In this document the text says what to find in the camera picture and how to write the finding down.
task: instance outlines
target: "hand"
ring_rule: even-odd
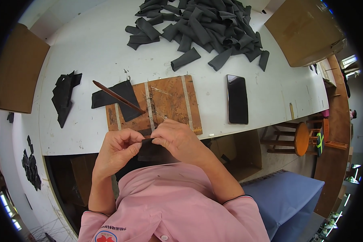
[[[93,181],[121,170],[139,152],[143,139],[142,134],[130,128],[107,132],[93,169]]]
[[[207,148],[186,124],[165,119],[150,135],[152,143],[165,147],[181,162],[204,167],[215,155]]]

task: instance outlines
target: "smartphone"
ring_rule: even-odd
[[[248,124],[246,80],[236,75],[226,75],[228,121],[230,124]]]

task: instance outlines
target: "white table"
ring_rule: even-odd
[[[292,68],[280,47],[263,25],[266,15],[253,12],[251,26],[259,31],[264,50],[270,52],[266,72],[258,66],[259,57],[249,63],[245,55],[232,56],[215,72],[207,63],[217,53],[206,52],[193,44],[202,58],[174,72],[170,61],[182,55],[178,43],[160,42],[140,46],[137,51],[126,46],[127,25],[134,26],[142,0],[102,3],[75,17],[50,39],[48,62],[41,89],[39,132],[43,155],[65,155],[98,152],[107,122],[105,108],[91,109],[91,95],[99,90],[92,80],[113,86],[131,76],[132,84],[178,75],[192,75],[199,104],[203,134],[225,134],[252,130],[300,118],[328,109],[327,94],[321,75],[309,67]],[[161,30],[171,22],[156,25]],[[83,73],[81,84],[73,89],[73,107],[63,128],[60,128],[51,98],[55,82],[61,74],[75,70]],[[249,124],[227,123],[225,75],[246,78]]]

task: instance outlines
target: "pink shirt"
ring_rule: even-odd
[[[256,202],[241,196],[221,205],[202,169],[185,163],[129,172],[118,183],[117,211],[86,211],[78,241],[269,242]]]

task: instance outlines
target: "wooden stick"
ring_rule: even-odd
[[[95,80],[93,80],[93,83],[101,88],[104,92],[106,92],[107,94],[111,95],[112,97],[114,97],[115,99],[123,102],[124,104],[128,105],[129,107],[135,109],[136,111],[140,112],[141,114],[145,114],[144,110],[141,110],[140,108],[138,108],[135,104],[132,104],[130,101],[124,99],[123,97],[121,97],[120,95],[118,95],[117,93],[115,93],[114,91],[110,90],[109,88],[107,88],[106,86],[102,85],[99,82],[96,82]]]

